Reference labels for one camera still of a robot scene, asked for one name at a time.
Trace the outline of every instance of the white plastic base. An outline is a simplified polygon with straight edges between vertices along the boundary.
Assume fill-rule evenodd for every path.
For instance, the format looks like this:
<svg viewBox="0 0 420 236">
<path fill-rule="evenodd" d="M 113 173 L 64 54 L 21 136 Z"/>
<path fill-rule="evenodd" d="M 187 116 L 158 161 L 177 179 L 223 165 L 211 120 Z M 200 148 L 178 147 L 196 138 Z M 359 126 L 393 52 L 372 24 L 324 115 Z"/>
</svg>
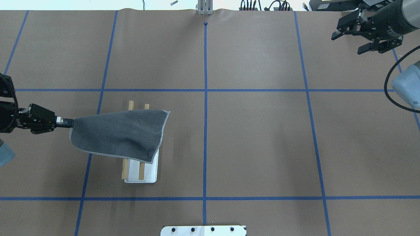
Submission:
<svg viewBox="0 0 420 236">
<path fill-rule="evenodd" d="M 160 236 L 246 236 L 246 226 L 166 226 Z"/>
<path fill-rule="evenodd" d="M 158 156 L 159 150 L 153 159 L 152 164 L 144 164 L 144 179 L 139 180 L 139 167 L 140 162 L 136 160 L 129 160 L 129 173 L 128 178 L 124 181 L 126 183 L 155 183 L 158 178 Z"/>
</svg>

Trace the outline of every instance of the wooden stick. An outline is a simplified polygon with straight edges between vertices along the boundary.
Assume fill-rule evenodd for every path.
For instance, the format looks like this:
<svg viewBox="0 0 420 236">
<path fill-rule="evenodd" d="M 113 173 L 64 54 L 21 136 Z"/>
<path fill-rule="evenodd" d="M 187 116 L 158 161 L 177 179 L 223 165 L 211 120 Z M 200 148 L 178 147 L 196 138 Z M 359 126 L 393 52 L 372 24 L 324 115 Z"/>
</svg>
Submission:
<svg viewBox="0 0 420 236">
<path fill-rule="evenodd" d="M 150 107 L 149 104 L 145 104 L 144 108 L 146 110 L 148 110 Z M 144 179 L 144 162 L 140 162 L 140 167 L 139 167 L 139 180 L 143 180 Z"/>
<path fill-rule="evenodd" d="M 134 110 L 134 101 L 129 101 L 129 110 Z M 127 179 L 128 177 L 129 177 L 129 160 L 123 159 L 123 172 L 121 174 L 121 179 Z"/>
</svg>

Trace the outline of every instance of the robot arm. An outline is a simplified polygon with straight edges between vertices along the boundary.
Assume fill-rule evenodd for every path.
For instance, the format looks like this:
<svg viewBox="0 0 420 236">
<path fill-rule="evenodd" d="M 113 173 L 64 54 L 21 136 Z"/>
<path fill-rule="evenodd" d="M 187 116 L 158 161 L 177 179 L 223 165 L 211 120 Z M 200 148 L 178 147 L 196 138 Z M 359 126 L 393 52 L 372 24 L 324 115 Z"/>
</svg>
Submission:
<svg viewBox="0 0 420 236">
<path fill-rule="evenodd" d="M 53 131 L 56 127 L 71 128 L 74 120 L 64 119 L 53 111 L 30 104 L 19 108 L 12 78 L 0 74 L 0 97 L 11 97 L 14 102 L 0 101 L 0 133 L 11 133 L 14 128 L 30 129 L 33 134 Z"/>
<path fill-rule="evenodd" d="M 345 35 L 361 35 L 372 41 L 359 47 L 358 54 L 368 51 L 384 53 L 402 44 L 403 35 L 420 28 L 420 0 L 396 0 L 366 17 L 363 9 L 341 19 L 331 39 Z"/>
</svg>

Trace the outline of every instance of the cable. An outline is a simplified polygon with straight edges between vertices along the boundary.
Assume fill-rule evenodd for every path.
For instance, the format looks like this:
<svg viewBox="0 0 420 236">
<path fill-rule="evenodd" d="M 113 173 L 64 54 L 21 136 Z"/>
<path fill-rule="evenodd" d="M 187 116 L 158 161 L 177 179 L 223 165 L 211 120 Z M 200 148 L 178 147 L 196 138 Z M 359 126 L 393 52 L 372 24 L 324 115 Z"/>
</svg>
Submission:
<svg viewBox="0 0 420 236">
<path fill-rule="evenodd" d="M 275 2 L 278 2 L 278 10 L 282 10 L 282 9 L 286 10 L 284 7 L 287 7 L 287 6 L 289 6 L 288 10 L 290 10 L 290 4 L 289 4 L 288 2 L 286 2 L 285 0 L 284 0 L 284 1 L 283 1 L 283 0 L 275 0 L 274 2 L 272 2 L 272 3 L 270 4 L 270 6 L 269 6 L 268 8 L 267 8 L 267 7 L 265 7 L 265 8 L 264 8 L 264 10 L 270 10 L 271 6 L 272 6 Z"/>
<path fill-rule="evenodd" d="M 308 6 L 306 5 L 306 3 L 302 3 L 302 7 L 303 7 L 305 10 L 309 11 L 309 8 L 308 8 Z"/>
<path fill-rule="evenodd" d="M 12 125 L 13 125 L 13 122 L 15 121 L 15 119 L 16 119 L 16 117 L 18 116 L 18 112 L 19 112 L 19 105 L 18 105 L 18 99 L 16 98 L 16 93 L 14 93 L 13 92 L 13 87 L 9 84 L 9 82 L 3 77 L 3 75 L 2 74 L 0 74 L 0 79 L 1 80 L 3 80 L 3 82 L 7 85 L 7 87 L 8 87 L 8 89 L 9 89 L 9 92 L 11 93 L 11 94 L 13 94 L 13 100 L 14 100 L 14 102 L 15 102 L 15 113 L 14 113 L 14 115 L 13 115 L 13 119 L 12 119 L 12 121 L 10 122 L 10 124 L 6 127 L 6 128 L 4 128 L 4 129 L 2 129 L 2 130 L 0 130 L 0 133 L 1 132 L 3 132 L 3 131 L 5 131 L 5 130 L 7 130 L 8 128 L 10 128 Z"/>
<path fill-rule="evenodd" d="M 411 112 L 415 112 L 415 113 L 420 113 L 420 110 L 415 110 L 415 109 L 411 109 L 411 108 L 408 108 L 408 107 L 405 107 L 405 106 L 403 106 L 403 105 L 401 105 L 401 104 L 399 104 L 399 103 L 397 103 L 396 101 L 394 101 L 392 98 L 391 98 L 391 96 L 389 96 L 389 93 L 388 93 L 388 80 L 389 80 L 389 77 L 391 77 L 391 74 L 392 74 L 392 72 L 394 71 L 394 69 L 398 66 L 398 64 L 400 64 L 400 62 L 402 62 L 402 60 L 404 60 L 406 57 L 408 57 L 408 55 L 410 55 L 411 53 L 413 53 L 414 51 L 416 51 L 416 50 L 418 50 L 420 48 L 420 45 L 419 46 L 417 46 L 417 47 L 415 47 L 415 48 L 413 48 L 411 51 L 409 51 L 409 52 L 407 52 L 407 54 L 405 54 L 404 56 L 402 56 L 402 58 L 400 58 L 392 67 L 391 67 L 391 70 L 389 70 L 389 72 L 388 72 L 388 75 L 386 76 L 386 79 L 385 79 L 385 83 L 384 83 L 384 85 L 383 85 L 383 90 L 384 90 L 384 92 L 385 92 L 385 96 L 388 98 L 388 100 L 390 100 L 394 105 L 396 105 L 397 107 L 399 107 L 399 108 L 402 108 L 402 109 L 404 109 L 404 110 L 407 110 L 407 111 L 411 111 Z"/>
</svg>

